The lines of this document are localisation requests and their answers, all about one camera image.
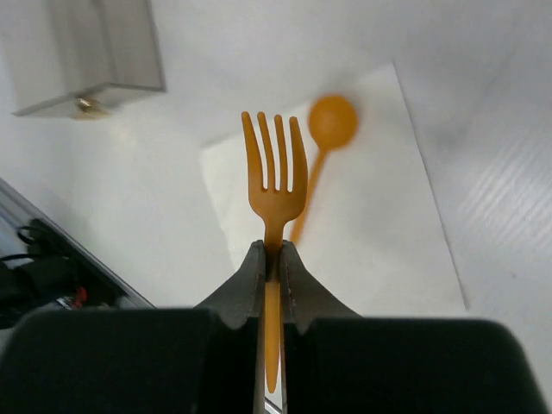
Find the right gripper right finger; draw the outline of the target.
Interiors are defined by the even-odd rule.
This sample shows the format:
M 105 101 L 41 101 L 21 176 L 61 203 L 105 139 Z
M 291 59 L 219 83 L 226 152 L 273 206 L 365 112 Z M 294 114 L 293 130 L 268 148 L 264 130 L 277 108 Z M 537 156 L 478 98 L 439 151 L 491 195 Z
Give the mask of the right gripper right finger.
M 525 353 L 473 318 L 362 317 L 280 253 L 288 413 L 545 413 Z

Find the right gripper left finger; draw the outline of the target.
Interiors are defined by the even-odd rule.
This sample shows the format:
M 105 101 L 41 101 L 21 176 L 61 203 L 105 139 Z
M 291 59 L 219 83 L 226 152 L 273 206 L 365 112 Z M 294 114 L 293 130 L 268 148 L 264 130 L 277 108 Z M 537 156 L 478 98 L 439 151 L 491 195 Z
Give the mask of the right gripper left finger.
M 26 317 L 1 357 L 4 413 L 252 413 L 266 254 L 193 308 L 53 310 Z

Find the white paper napkin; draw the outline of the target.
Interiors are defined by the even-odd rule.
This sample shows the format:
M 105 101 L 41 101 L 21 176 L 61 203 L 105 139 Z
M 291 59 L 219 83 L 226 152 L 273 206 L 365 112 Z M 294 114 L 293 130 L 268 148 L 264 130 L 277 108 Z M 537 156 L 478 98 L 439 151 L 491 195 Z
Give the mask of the white paper napkin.
M 360 127 L 321 172 L 298 244 L 305 267 L 363 316 L 464 314 L 395 67 L 383 66 L 345 91 Z

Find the orange plastic fork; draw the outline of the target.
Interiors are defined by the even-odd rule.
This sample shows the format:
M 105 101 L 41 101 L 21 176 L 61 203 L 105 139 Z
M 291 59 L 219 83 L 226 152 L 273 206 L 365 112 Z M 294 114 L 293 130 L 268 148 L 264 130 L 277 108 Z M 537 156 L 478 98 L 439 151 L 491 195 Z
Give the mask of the orange plastic fork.
M 248 112 L 241 113 L 244 134 L 248 201 L 253 212 L 264 223 L 263 244 L 266 252 L 267 278 L 264 293 L 264 363 L 267 390 L 275 392 L 279 383 L 281 345 L 281 293 L 279 256 L 284 228 L 303 212 L 306 201 L 308 166 L 304 143 L 295 116 L 289 118 L 292 144 L 292 188 L 288 188 L 288 159 L 282 116 L 273 119 L 278 152 L 273 151 L 266 115 L 257 114 L 261 141 L 257 141 Z

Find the orange plastic spoon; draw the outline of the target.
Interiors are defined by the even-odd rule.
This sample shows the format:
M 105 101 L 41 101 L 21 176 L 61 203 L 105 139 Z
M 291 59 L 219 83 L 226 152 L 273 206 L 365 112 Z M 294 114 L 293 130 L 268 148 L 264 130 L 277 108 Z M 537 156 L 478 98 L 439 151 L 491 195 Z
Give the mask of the orange plastic spoon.
M 354 105 L 343 95 L 327 94 L 320 97 L 310 108 L 308 130 L 317 145 L 317 156 L 310 171 L 305 207 L 295 220 L 290 241 L 300 242 L 311 202 L 317 188 L 323 165 L 328 156 L 346 147 L 359 128 L 359 117 Z

